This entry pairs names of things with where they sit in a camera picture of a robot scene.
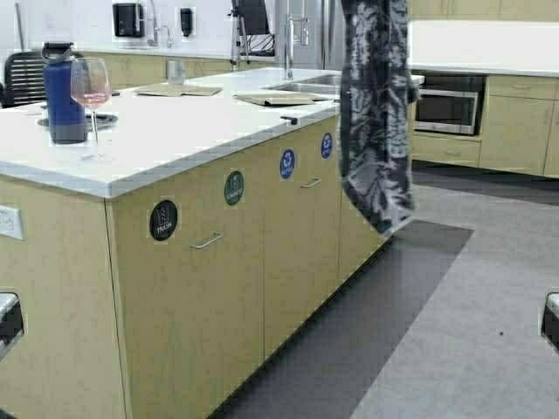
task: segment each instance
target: patterned towel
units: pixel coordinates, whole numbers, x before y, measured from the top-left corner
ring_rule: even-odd
[[[342,186],[383,236],[414,210],[408,105],[418,92],[407,68],[406,0],[342,0],[346,57],[341,96]]]

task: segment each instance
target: recycling label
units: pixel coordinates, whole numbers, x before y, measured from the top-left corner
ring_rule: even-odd
[[[327,133],[322,138],[321,154],[323,159],[328,159],[332,155],[332,150],[334,149],[334,139],[331,133]]]
[[[295,170],[295,152],[288,149],[283,152],[279,162],[279,173],[284,179],[289,179]]]

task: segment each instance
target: gray carpet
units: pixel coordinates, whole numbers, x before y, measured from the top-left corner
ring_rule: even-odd
[[[214,419],[349,418],[471,235],[411,223]]]

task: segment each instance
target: sink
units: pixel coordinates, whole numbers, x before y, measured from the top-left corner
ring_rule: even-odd
[[[286,83],[281,86],[271,87],[271,89],[285,92],[338,95],[340,94],[341,82],[342,77],[335,74],[328,74],[325,76],[315,77],[314,79]]]
[[[329,85],[313,85],[308,83],[290,83],[288,85],[273,87],[272,90],[281,90],[284,92],[298,92],[298,93],[315,93],[315,94],[339,94],[339,86]]]
[[[339,86],[342,84],[342,76],[337,74],[329,74],[326,76],[320,76],[315,79],[305,80],[304,83],[309,85],[327,85],[327,86]]]

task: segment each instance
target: paper towel dispenser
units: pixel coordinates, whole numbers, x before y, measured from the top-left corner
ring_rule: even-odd
[[[146,35],[145,10],[141,3],[114,3],[113,20],[117,38],[143,38]]]
[[[0,293],[0,361],[24,335],[24,318],[16,294]]]

